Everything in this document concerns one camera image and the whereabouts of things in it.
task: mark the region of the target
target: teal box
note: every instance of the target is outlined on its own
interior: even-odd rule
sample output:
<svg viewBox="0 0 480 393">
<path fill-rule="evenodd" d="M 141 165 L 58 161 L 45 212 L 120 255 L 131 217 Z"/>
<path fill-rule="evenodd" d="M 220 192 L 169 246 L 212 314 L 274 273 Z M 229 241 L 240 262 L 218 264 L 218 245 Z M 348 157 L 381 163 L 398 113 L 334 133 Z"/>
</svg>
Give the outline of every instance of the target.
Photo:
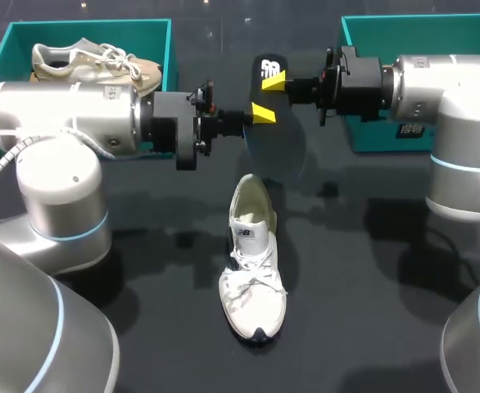
<svg viewBox="0 0 480 393">
<path fill-rule="evenodd" d="M 480 55 L 480 14 L 344 16 L 340 37 L 341 45 L 355 45 L 359 56 L 377 56 L 384 65 L 399 55 Z M 429 127 L 421 138 L 399 139 L 398 123 L 350 116 L 346 124 L 356 152 L 432 149 L 435 131 Z"/>
<path fill-rule="evenodd" d="M 177 90 L 178 64 L 169 19 L 10 23 L 0 44 L 0 82 L 29 81 L 32 49 L 36 43 L 67 47 L 81 38 L 109 43 L 162 65 L 162 90 Z"/>
</svg>

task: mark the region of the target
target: n logo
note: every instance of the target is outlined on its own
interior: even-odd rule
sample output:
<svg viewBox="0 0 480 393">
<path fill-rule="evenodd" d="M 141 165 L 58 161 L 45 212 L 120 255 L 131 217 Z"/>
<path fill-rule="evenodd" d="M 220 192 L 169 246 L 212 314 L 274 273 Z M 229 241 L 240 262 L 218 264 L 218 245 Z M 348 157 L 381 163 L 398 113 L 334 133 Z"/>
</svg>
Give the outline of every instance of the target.
<svg viewBox="0 0 480 393">
<path fill-rule="evenodd" d="M 280 73 L 280 64 L 276 61 L 262 60 L 262 78 L 270 78 Z"/>
<path fill-rule="evenodd" d="M 244 239 L 254 239 L 255 238 L 255 233 L 251 231 L 250 229 L 239 229 L 237 231 L 238 237 L 242 237 Z"/>
</svg>

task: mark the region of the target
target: shoe insole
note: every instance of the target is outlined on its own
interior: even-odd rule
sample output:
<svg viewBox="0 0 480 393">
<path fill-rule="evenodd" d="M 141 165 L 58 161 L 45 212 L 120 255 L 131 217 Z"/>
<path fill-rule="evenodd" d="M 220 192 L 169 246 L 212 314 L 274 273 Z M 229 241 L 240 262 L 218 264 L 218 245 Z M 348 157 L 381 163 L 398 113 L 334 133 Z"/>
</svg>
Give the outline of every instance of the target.
<svg viewBox="0 0 480 393">
<path fill-rule="evenodd" d="M 248 224 L 260 223 L 265 220 L 264 209 L 255 204 L 244 205 L 238 209 L 238 219 Z"/>
<path fill-rule="evenodd" d="M 284 70 L 288 72 L 288 61 L 283 56 L 266 54 L 255 58 L 249 106 L 254 102 L 273 111 L 276 124 L 245 127 L 244 136 L 250 158 L 262 178 L 294 183 L 306 160 L 306 134 L 293 115 L 285 92 L 262 91 L 263 79 Z"/>
</svg>

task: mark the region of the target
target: black table surface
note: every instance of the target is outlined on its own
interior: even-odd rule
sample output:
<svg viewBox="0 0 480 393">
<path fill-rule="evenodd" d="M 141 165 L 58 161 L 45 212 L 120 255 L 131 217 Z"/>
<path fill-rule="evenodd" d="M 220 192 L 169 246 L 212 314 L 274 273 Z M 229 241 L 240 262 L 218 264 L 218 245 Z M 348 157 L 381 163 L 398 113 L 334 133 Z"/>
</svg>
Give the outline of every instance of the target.
<svg viewBox="0 0 480 393">
<path fill-rule="evenodd" d="M 210 77 L 216 102 L 241 108 L 255 54 L 279 52 L 295 75 L 315 72 L 340 15 L 480 11 L 435 1 L 92 0 L 86 11 L 0 0 L 0 40 L 9 20 L 174 17 L 180 90 Z M 117 393 L 446 391 L 439 342 L 480 282 L 480 226 L 429 213 L 427 154 L 358 156 L 340 119 L 320 128 L 313 107 L 294 112 L 308 137 L 304 174 L 268 186 L 288 310 L 281 337 L 261 349 L 235 339 L 218 293 L 231 196 L 255 170 L 243 140 L 217 140 L 195 172 L 172 160 L 103 163 L 114 250 L 73 288 L 118 333 Z M 11 166 L 0 218 L 23 209 Z"/>
</svg>

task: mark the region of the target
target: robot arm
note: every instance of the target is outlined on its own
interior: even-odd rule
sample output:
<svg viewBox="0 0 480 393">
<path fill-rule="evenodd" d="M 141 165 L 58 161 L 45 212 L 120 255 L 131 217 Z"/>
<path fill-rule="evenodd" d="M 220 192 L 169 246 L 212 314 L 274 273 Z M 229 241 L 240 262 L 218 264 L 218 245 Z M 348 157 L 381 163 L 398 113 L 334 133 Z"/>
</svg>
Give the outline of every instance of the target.
<svg viewBox="0 0 480 393">
<path fill-rule="evenodd" d="M 355 47 L 328 49 L 320 76 L 286 80 L 280 85 L 291 104 L 314 103 L 320 124 L 328 112 L 382 120 L 435 124 L 445 91 L 480 81 L 479 55 L 399 56 L 392 65 L 377 57 L 359 57 Z"/>
<path fill-rule="evenodd" d="M 111 230 L 95 152 L 171 153 L 176 169 L 196 169 L 197 153 L 208 156 L 214 138 L 243 137 L 253 122 L 242 111 L 218 110 L 212 97 L 211 81 L 193 93 L 142 98 L 131 86 L 0 84 L 0 150 L 9 151 L 0 170 L 16 159 L 27 209 L 0 221 L 0 243 L 48 274 L 96 264 L 110 250 Z M 65 136 L 45 138 L 57 133 Z"/>
<path fill-rule="evenodd" d="M 320 76 L 277 75 L 262 88 L 284 91 L 291 104 L 315 104 L 321 125 L 328 114 L 436 125 L 428 206 L 480 222 L 480 56 L 399 56 L 381 65 L 341 47 L 328 50 Z"/>
<path fill-rule="evenodd" d="M 90 139 L 110 158 L 171 153 L 178 170 L 194 170 L 197 152 L 209 155 L 218 135 L 243 136 L 252 117 L 218 110 L 213 83 L 193 93 L 154 92 L 102 84 L 0 84 L 0 149 L 23 137 L 57 131 Z"/>
</svg>

